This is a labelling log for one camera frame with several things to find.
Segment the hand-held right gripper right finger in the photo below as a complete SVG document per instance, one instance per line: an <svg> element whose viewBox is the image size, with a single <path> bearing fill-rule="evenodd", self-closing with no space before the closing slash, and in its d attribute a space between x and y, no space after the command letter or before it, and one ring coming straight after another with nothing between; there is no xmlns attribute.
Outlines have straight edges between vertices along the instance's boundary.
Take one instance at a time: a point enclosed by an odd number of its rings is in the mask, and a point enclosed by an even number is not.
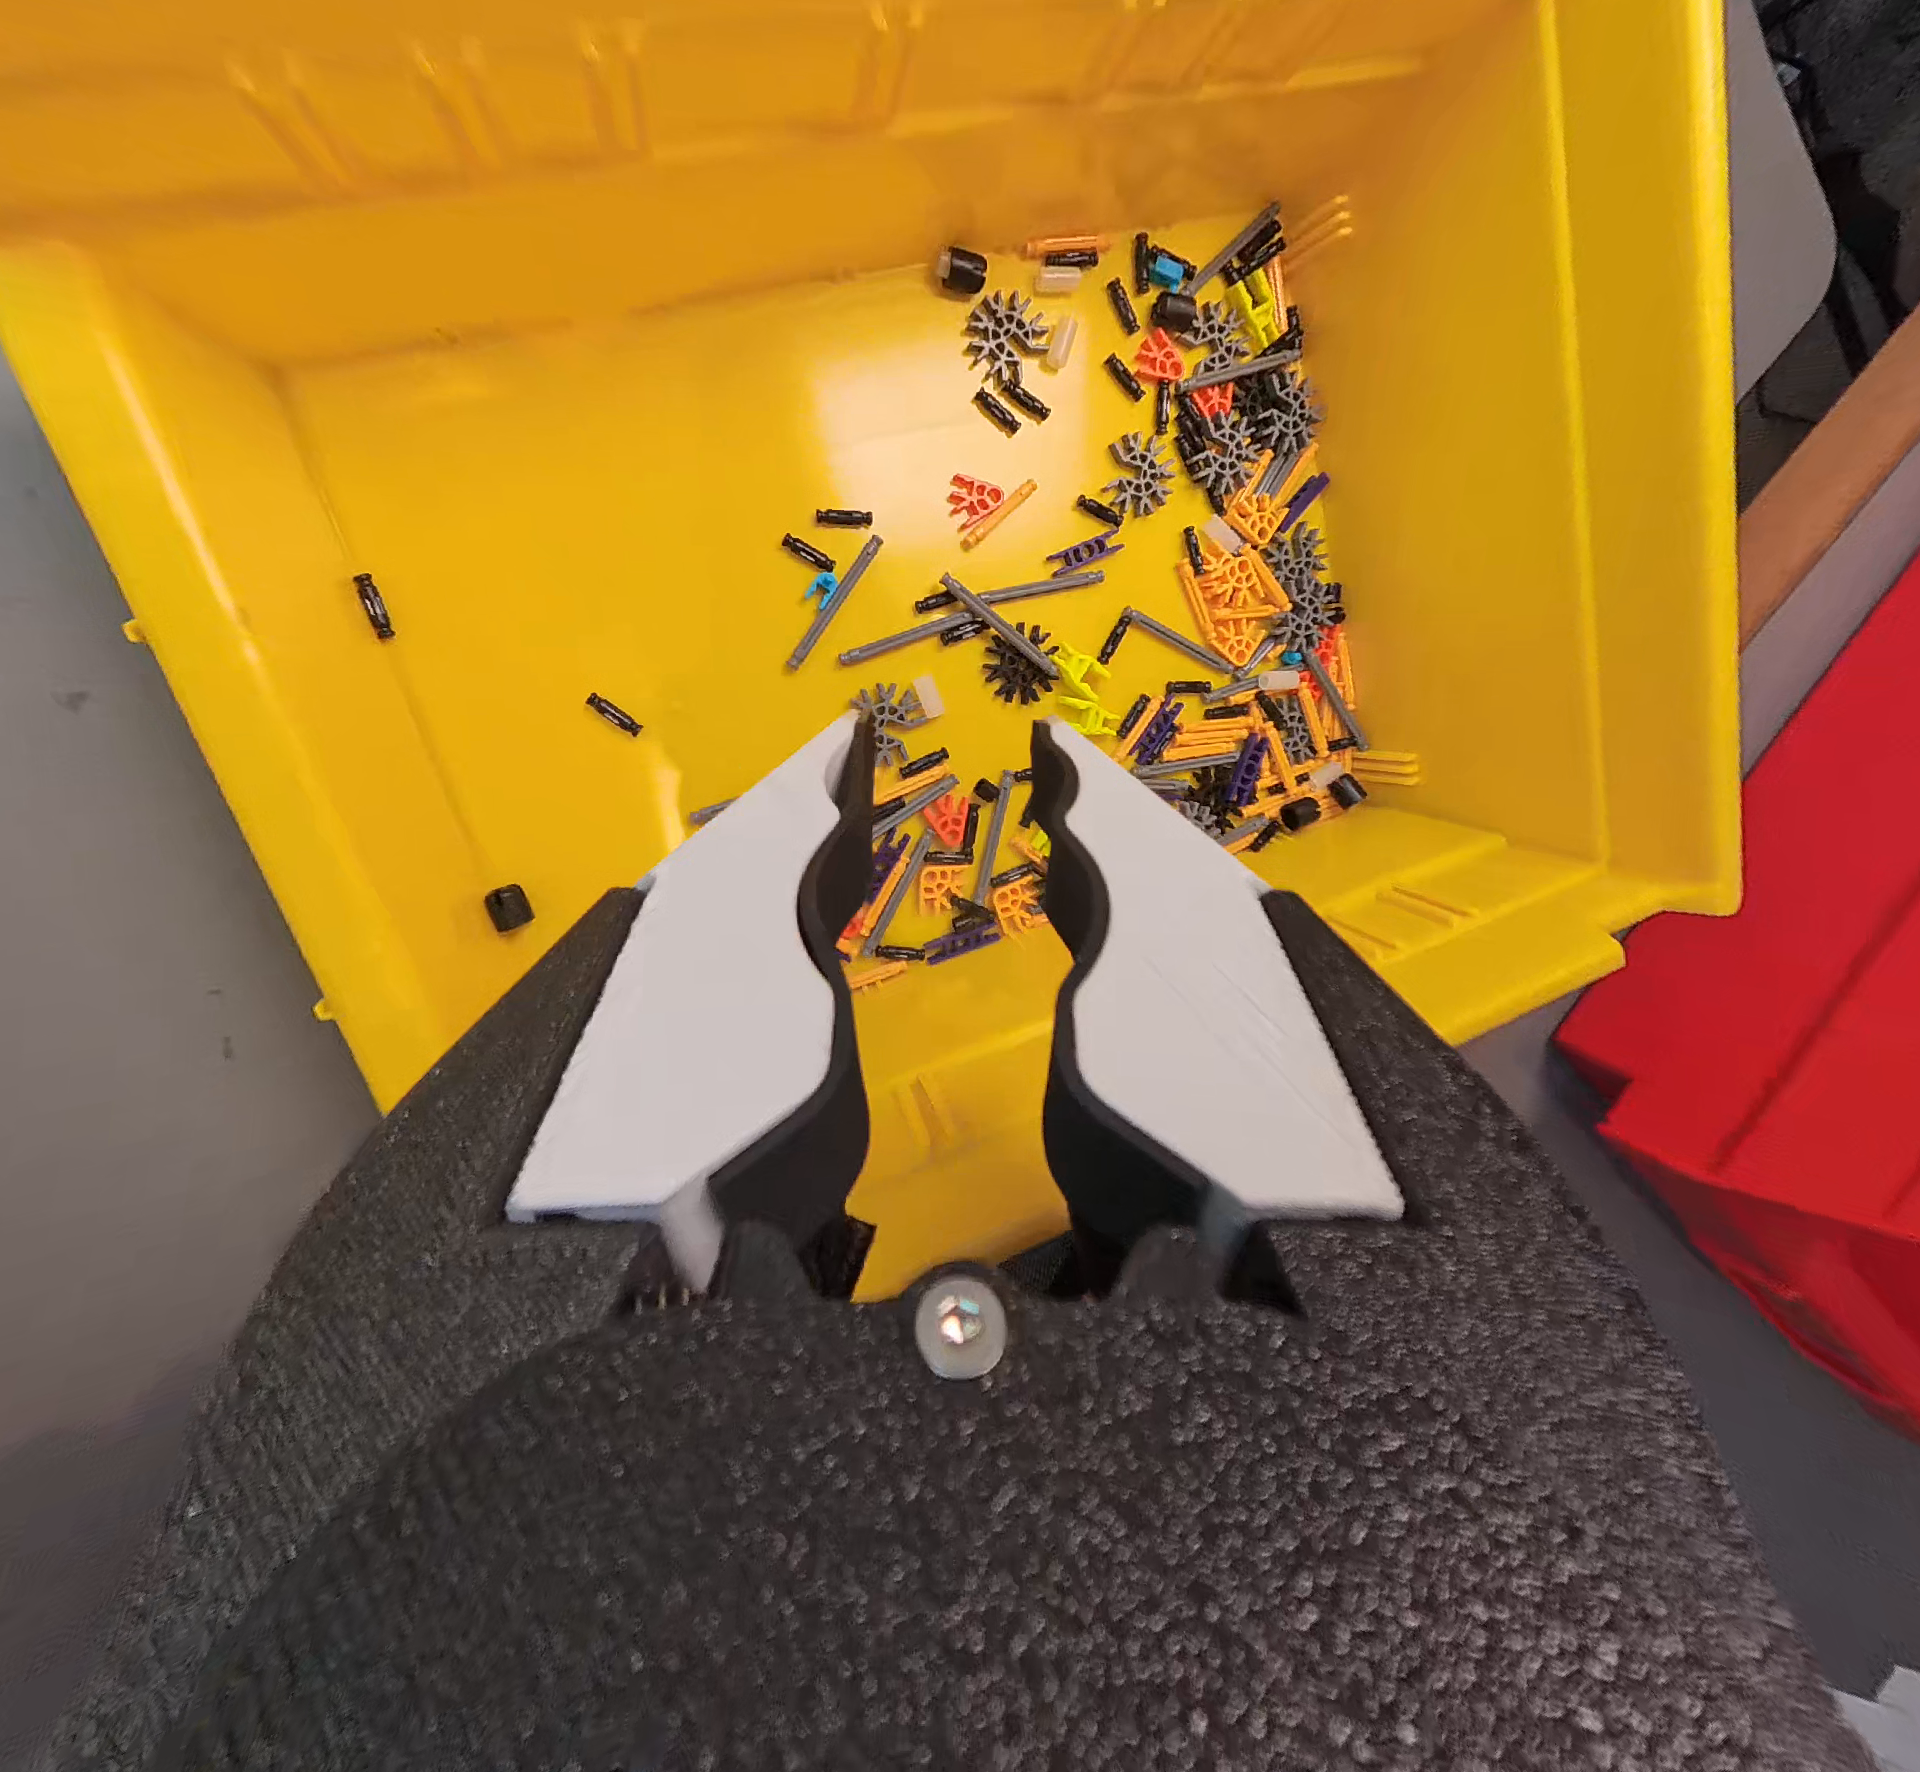
<svg viewBox="0 0 1920 1772"><path fill-rule="evenodd" d="M1266 1219L1400 1219L1266 881L1058 717L1032 724L1032 823L1066 941L1040 1149L1094 1263L1147 1225L1237 1263Z"/></svg>

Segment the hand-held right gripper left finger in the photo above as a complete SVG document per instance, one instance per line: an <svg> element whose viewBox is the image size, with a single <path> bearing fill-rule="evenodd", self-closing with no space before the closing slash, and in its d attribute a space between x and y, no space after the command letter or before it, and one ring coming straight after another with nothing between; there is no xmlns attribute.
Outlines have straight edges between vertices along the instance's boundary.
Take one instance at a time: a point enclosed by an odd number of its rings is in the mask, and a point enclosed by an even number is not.
<svg viewBox="0 0 1920 1772"><path fill-rule="evenodd" d="M697 1290L752 1219L827 1236L875 1141L833 957L863 885L875 724L827 717L642 881L501 1212L642 1219Z"/></svg>

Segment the wooden table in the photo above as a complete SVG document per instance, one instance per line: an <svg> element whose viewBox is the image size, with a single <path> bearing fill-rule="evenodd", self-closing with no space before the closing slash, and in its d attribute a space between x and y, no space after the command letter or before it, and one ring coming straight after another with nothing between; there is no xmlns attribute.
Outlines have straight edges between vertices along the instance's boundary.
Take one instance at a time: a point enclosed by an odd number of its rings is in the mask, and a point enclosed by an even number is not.
<svg viewBox="0 0 1920 1772"><path fill-rule="evenodd" d="M1842 543L1862 504L1920 445L1920 309L1869 354L1830 415L1788 448L1788 466L1740 518L1740 647L1804 592Z"/></svg>

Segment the yellow plastic bin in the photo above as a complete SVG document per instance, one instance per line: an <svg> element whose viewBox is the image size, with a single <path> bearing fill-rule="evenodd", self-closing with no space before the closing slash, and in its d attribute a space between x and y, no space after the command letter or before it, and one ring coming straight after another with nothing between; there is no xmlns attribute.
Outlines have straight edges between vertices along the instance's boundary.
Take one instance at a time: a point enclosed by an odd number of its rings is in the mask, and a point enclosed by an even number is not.
<svg viewBox="0 0 1920 1772"><path fill-rule="evenodd" d="M4 361L402 1104L947 572L1047 422L935 249L1206 259L1281 207L1371 799L1271 839L1439 1039L1740 904L1722 0L4 0Z"/></svg>

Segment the stack of red bins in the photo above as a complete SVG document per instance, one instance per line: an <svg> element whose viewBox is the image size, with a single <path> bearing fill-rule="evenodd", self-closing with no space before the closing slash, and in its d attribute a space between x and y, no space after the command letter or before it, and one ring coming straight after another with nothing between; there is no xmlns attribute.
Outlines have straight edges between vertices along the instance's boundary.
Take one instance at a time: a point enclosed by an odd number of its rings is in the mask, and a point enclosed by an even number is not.
<svg viewBox="0 0 1920 1772"><path fill-rule="evenodd" d="M1555 1024L1598 1141L1862 1410L1920 1427L1920 569L1742 767L1740 915L1653 915Z"/></svg>

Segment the pile of small toy parts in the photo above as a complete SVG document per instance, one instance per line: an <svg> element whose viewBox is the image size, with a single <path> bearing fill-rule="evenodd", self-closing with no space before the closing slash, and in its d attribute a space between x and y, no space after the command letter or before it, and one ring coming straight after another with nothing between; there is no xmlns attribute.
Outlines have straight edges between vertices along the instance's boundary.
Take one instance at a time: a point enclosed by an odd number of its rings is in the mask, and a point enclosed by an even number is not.
<svg viewBox="0 0 1920 1772"><path fill-rule="evenodd" d="M827 711L877 805L1000 767L1058 711L1118 757L1200 667L1333 667L1299 361L1252 276L1161 303L1118 216L932 179L697 179L618 249L537 226L438 276L378 354L304 380L316 473L445 789L412 867L463 891L422 941L476 1024L691 805Z"/></svg>

